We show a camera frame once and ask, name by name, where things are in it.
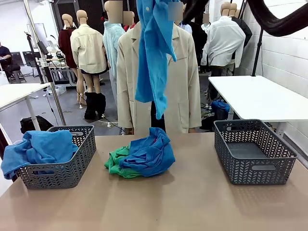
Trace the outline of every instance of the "thick black hose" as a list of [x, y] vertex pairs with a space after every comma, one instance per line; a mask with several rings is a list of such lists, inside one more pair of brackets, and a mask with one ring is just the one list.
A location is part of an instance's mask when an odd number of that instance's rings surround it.
[[[269, 11], [263, 0], [247, 1], [256, 21], [270, 35], [276, 37], [286, 36], [308, 26], [308, 4], [279, 19]], [[191, 5], [191, 7], [186, 8], [184, 12], [184, 24], [190, 22], [195, 15], [198, 15], [200, 10], [208, 3], [208, 0], [188, 0], [188, 2], [187, 6]]]

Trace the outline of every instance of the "green cloth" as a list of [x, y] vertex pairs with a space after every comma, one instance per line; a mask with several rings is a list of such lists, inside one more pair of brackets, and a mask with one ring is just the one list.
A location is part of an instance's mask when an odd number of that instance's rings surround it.
[[141, 176], [138, 172], [131, 168], [119, 167], [120, 160], [129, 155], [129, 146], [121, 147], [110, 152], [109, 160], [105, 163], [105, 167], [109, 169], [110, 174], [118, 174], [124, 178], [134, 178]]

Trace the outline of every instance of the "black pants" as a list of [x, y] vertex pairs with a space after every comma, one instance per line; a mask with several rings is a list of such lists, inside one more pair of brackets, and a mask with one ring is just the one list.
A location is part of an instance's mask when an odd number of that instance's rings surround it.
[[161, 119], [156, 119], [156, 107], [154, 101], [152, 101], [151, 105], [151, 127], [161, 128], [166, 131], [164, 115], [162, 115]]
[[[212, 68], [212, 75], [211, 75], [212, 77], [221, 76], [222, 68], [216, 66], [212, 66], [211, 68]], [[208, 93], [210, 95], [211, 100], [215, 99], [218, 95], [218, 91], [211, 82], [209, 82], [208, 84]]]

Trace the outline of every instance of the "beige blazer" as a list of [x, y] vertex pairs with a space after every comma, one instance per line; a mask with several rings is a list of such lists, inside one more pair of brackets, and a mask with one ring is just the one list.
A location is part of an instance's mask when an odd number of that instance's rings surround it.
[[[151, 102], [135, 100], [138, 77], [138, 55], [141, 24], [119, 39], [117, 57], [117, 103], [119, 126], [135, 129], [137, 135], [149, 135]], [[164, 112], [167, 133], [187, 133], [188, 128], [201, 125], [198, 64], [192, 36], [173, 26], [172, 45], [177, 56], [168, 54], [168, 79]]]
[[87, 24], [81, 24], [71, 35], [71, 47], [76, 65], [85, 72], [95, 74], [106, 70], [103, 36]]

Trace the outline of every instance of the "basket rim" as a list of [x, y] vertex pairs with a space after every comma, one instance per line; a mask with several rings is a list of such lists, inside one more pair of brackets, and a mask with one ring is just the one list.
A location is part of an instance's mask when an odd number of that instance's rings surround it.
[[[84, 127], [84, 128], [91, 127], [92, 128], [91, 131], [89, 132], [89, 134], [84, 139], [84, 141], [81, 143], [81, 145], [80, 145], [80, 147], [81, 147], [83, 145], [83, 143], [86, 141], [86, 139], [88, 138], [88, 136], [90, 135], [90, 133], [94, 130], [94, 125], [89, 124], [89, 125], [53, 126], [50, 129], [52, 129], [52, 128], [79, 128], [79, 127]], [[26, 165], [26, 166], [19, 168], [18, 171], [20, 171], [21, 169], [23, 169], [25, 167], [36, 167], [36, 166], [51, 166], [52, 167], [52, 166], [55, 166], [55, 165], [69, 164], [75, 158], [76, 154], [79, 152], [80, 147], [78, 147], [78, 150], [75, 152], [75, 154], [72, 156], [72, 158], [67, 162], [51, 163], [51, 164], [30, 164], [30, 165]]]
[[[275, 136], [280, 142], [282, 142], [284, 145], [286, 145], [287, 148], [289, 148], [290, 151], [293, 152], [293, 154], [294, 154], [295, 156], [294, 156], [294, 157], [277, 157], [277, 158], [275, 158], [275, 157], [269, 157], [269, 158], [261, 158], [261, 157], [259, 157], [259, 158], [256, 158], [256, 157], [254, 157], [254, 158], [247, 158], [247, 157], [246, 157], [246, 158], [238, 158], [238, 157], [235, 157], [235, 156], [232, 154], [230, 148], [229, 148], [228, 145], [227, 145], [227, 142], [226, 142], [225, 139], [222, 137], [222, 135], [221, 135], [221, 133], [220, 133], [220, 130], [218, 129], [218, 127], [217, 127], [217, 125], [216, 125], [216, 123], [226, 123], [226, 122], [231, 122], [231, 123], [232, 123], [232, 121], [236, 121], [236, 122], [254, 122], [254, 121], [257, 121], [257, 122], [259, 122], [259, 123], [262, 123], [262, 124], [266, 127], [265, 129], [268, 130], [273, 136]], [[297, 159], [297, 157], [298, 157], [298, 152], [297, 152], [291, 145], [289, 145], [289, 144], [288, 144], [287, 142], [285, 142], [282, 138], [280, 138], [274, 131], [272, 131], [262, 120], [259, 120], [259, 119], [216, 120], [216, 121], [214, 121], [214, 126], [215, 126], [215, 130], [218, 131], [219, 136], [222, 138], [222, 140], [223, 140], [225, 146], [227, 147], [229, 153], [231, 154], [231, 156], [232, 156], [234, 159], [237, 159], [237, 160], [280, 160], [280, 159], [281, 159], [281, 160], [284, 160], [284, 159]]]

